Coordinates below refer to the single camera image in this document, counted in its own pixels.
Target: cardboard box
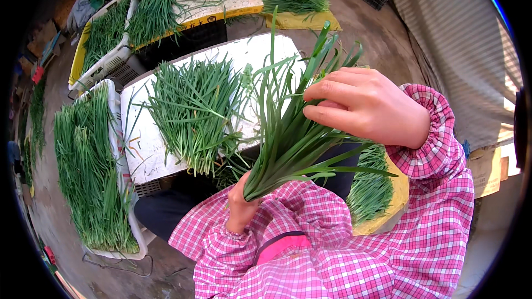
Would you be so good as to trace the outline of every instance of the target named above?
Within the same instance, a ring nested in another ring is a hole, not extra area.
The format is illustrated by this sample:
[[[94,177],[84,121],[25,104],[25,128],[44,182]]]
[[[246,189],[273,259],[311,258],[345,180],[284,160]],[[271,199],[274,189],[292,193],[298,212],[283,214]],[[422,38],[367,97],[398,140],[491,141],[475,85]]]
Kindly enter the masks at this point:
[[[500,147],[485,147],[472,151],[466,167],[473,174],[476,199],[498,192],[501,184]]]

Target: person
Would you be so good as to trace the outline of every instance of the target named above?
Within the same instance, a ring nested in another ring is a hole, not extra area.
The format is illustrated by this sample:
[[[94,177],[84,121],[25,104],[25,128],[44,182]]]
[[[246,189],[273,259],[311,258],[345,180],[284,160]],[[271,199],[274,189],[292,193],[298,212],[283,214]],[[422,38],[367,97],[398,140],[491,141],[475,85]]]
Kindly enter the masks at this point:
[[[304,99],[324,99],[303,109],[307,118],[386,145],[409,176],[408,210],[389,232],[353,236],[349,209],[333,189],[292,181],[246,202],[248,174],[188,211],[176,201],[181,214],[167,223],[167,241],[196,261],[196,297],[450,297],[474,188],[445,98],[423,85],[399,88],[374,69],[341,68]],[[135,206],[141,223],[149,201]]]
[[[10,165],[13,166],[14,173],[19,174],[23,171],[22,165],[20,164],[19,145],[15,141],[7,142],[7,158]]]

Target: black cable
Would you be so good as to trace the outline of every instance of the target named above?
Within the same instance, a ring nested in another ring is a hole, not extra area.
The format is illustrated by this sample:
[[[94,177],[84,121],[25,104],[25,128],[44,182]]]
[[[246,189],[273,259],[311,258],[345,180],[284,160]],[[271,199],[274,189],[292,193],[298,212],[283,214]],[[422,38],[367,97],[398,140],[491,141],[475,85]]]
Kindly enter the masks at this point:
[[[141,277],[149,277],[149,276],[151,276],[152,271],[153,271],[153,257],[151,257],[151,256],[146,256],[146,257],[149,257],[150,260],[151,260],[150,272],[149,272],[147,275],[141,275],[141,274],[139,274],[139,273],[137,273],[137,272],[134,272],[134,271],[132,271],[132,270],[121,269],[121,268],[116,268],[116,267],[111,267],[111,266],[103,266],[103,265],[101,265],[101,264],[99,264],[99,263],[92,262],[92,261],[90,261],[90,260],[85,260],[85,256],[87,256],[87,253],[88,253],[88,252],[85,252],[85,254],[83,254],[83,257],[81,258],[81,261],[82,261],[82,262],[88,262],[88,263],[90,263],[90,264],[94,264],[95,266],[98,266],[98,267],[100,267],[100,268],[102,268],[102,269],[116,269],[116,270],[127,271],[127,272],[131,272],[131,273],[133,273],[133,274],[135,274],[135,275],[137,275],[137,276],[141,276]],[[118,261],[117,263],[114,263],[114,264],[118,264],[118,263],[120,263],[120,262],[122,262],[122,261],[123,261],[123,259],[120,259],[120,261]]]

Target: yellow cardboard sheet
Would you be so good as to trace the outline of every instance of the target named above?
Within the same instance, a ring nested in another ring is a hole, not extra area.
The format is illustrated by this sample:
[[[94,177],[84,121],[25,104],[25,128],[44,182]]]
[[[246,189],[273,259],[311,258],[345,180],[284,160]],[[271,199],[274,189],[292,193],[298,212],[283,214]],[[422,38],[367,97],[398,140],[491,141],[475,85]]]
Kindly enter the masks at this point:
[[[90,21],[85,24],[83,32],[79,37],[78,46],[76,47],[76,53],[74,54],[74,61],[72,62],[72,67],[70,68],[70,76],[68,78],[68,83],[74,85],[76,81],[81,77],[81,70],[83,69],[83,62],[85,61],[85,42],[90,36]]]
[[[390,160],[390,157],[388,157],[388,154],[386,155],[386,162],[388,163],[388,172],[398,175],[398,177],[390,177],[394,188],[394,195],[390,202],[390,206],[381,216],[374,220],[367,220],[354,228],[354,236],[365,236],[374,233],[397,212],[401,211],[408,203],[408,194],[410,190],[408,177],[396,167],[392,160]]]
[[[264,16],[266,17],[266,27],[271,28],[273,14],[264,14]],[[277,13],[275,28],[321,30],[327,20],[331,23],[330,30],[342,30],[340,23],[331,12],[313,12],[310,13],[310,16],[309,14],[296,15],[292,12]]]

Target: yellow paper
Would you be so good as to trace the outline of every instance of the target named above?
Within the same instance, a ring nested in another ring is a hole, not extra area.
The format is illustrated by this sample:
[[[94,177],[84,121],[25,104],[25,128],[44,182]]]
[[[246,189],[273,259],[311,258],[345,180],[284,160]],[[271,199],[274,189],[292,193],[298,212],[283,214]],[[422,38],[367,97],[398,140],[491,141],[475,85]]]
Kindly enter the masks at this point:
[[[264,16],[266,17],[266,27],[271,28],[273,14],[264,14]],[[323,28],[323,24],[327,20],[329,20],[331,23],[330,30],[342,30],[340,23],[338,23],[331,12],[312,12],[310,13],[310,16],[306,13],[300,15],[296,15],[292,12],[277,13],[275,19],[275,28],[321,30]]]
[[[388,172],[398,175],[398,177],[390,177],[394,188],[394,195],[392,197],[392,201],[390,202],[390,206],[381,216],[374,220],[367,220],[354,228],[354,236],[365,236],[372,234],[390,218],[392,218],[398,211],[403,209],[408,203],[408,194],[410,190],[408,177],[396,167],[390,157],[388,157],[388,154],[386,154],[386,162],[388,163]]]

